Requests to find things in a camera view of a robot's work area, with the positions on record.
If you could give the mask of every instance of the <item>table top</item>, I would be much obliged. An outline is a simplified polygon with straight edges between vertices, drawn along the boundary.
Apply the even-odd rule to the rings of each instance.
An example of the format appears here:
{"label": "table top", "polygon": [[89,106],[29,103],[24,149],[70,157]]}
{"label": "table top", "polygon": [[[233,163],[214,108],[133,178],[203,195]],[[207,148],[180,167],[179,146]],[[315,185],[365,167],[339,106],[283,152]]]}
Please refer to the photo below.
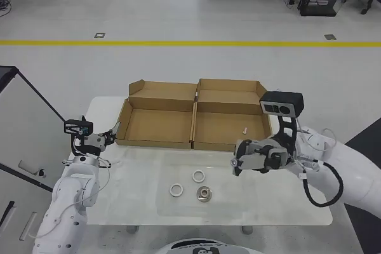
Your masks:
{"label": "table top", "polygon": [[[95,133],[115,125],[125,98],[91,101],[86,119]],[[277,131],[276,117],[271,116],[271,125]],[[110,169],[110,182],[94,207],[87,209],[90,225],[330,225],[333,220],[329,208],[310,204],[301,181],[287,170],[244,171],[235,177],[231,152],[113,144],[101,156],[120,162]],[[205,172],[203,183],[192,180],[195,170]],[[100,170],[99,178],[100,185],[106,182],[106,170]],[[184,187],[180,197],[169,193],[176,182]],[[196,198],[203,185],[213,191],[208,203]],[[311,194],[326,201],[315,188]]]}

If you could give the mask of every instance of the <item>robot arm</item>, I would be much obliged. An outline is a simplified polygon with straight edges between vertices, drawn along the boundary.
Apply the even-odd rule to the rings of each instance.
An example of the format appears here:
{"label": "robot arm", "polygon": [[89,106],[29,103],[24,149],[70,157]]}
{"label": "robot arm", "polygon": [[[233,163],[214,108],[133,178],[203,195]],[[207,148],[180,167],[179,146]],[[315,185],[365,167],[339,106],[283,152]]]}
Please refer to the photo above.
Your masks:
{"label": "robot arm", "polygon": [[[301,133],[302,138],[308,138],[312,145],[321,144],[331,147],[334,140],[316,133],[314,130],[304,128],[310,134]],[[316,156],[316,159],[333,165],[344,183],[344,191],[340,200],[346,204],[366,210],[381,219],[381,169],[361,153],[337,142],[333,149],[326,152],[317,152],[310,148],[303,139],[297,138],[298,150]],[[301,167],[291,164],[287,167],[292,173],[299,176]],[[338,191],[338,182],[332,172],[320,166],[307,170],[307,181],[326,197],[334,196]]]}
{"label": "robot arm", "polygon": [[[314,130],[303,128],[297,133],[295,118],[303,109],[303,101],[286,101],[282,92],[267,93],[269,96],[265,94],[261,99],[262,110],[278,116],[280,130],[265,140],[239,140],[231,161],[234,174],[238,176],[242,170],[267,173],[286,168],[304,182],[304,191],[312,204],[324,207],[340,199],[381,219],[381,170],[359,152]],[[302,97],[291,93],[287,96]],[[288,106],[290,113],[281,112],[280,105]],[[284,122],[283,117],[290,117],[291,122]],[[334,198],[317,204],[310,196],[308,183],[326,197]]]}
{"label": "robot arm", "polygon": [[[33,253],[75,253],[84,235],[88,218],[86,208],[96,203],[99,189],[98,172],[100,162],[107,170],[110,163],[99,157],[105,147],[113,144],[119,123],[101,134],[93,134],[93,123],[86,120],[68,120],[65,132],[72,135],[72,151],[76,157],[65,161],[67,165],[62,177],[52,192],[52,202],[43,222],[34,237]],[[75,146],[76,139],[80,146]]]}

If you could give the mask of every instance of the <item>camera lens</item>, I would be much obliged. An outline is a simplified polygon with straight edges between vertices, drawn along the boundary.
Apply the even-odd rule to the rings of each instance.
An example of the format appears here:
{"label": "camera lens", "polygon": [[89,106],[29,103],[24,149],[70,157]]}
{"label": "camera lens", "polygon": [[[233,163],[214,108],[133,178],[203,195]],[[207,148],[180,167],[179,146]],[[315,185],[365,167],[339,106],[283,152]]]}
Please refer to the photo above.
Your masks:
{"label": "camera lens", "polygon": [[286,115],[288,115],[291,112],[291,110],[285,106],[280,106],[279,111],[281,111],[282,114],[286,114]]}

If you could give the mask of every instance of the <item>black camera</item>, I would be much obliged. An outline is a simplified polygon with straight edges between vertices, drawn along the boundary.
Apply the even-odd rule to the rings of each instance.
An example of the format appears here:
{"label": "black camera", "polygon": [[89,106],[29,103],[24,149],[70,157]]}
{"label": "black camera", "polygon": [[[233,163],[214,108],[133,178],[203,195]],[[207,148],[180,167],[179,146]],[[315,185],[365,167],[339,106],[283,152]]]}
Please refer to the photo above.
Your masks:
{"label": "black camera", "polygon": [[304,97],[301,93],[267,91],[260,105],[265,114],[296,118],[304,109]]}

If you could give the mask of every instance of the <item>cardboard box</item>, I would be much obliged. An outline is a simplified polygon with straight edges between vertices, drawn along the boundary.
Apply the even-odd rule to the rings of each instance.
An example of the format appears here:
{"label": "cardboard box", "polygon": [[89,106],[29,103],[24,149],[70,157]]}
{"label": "cardboard box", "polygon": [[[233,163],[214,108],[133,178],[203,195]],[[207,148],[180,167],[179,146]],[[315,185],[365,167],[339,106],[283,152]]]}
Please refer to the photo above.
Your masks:
{"label": "cardboard box", "polygon": [[190,149],[197,84],[137,81],[129,86],[118,145]]}
{"label": "cardboard box", "polygon": [[261,140],[271,135],[258,81],[200,79],[194,109],[194,149],[234,151],[237,139]]}

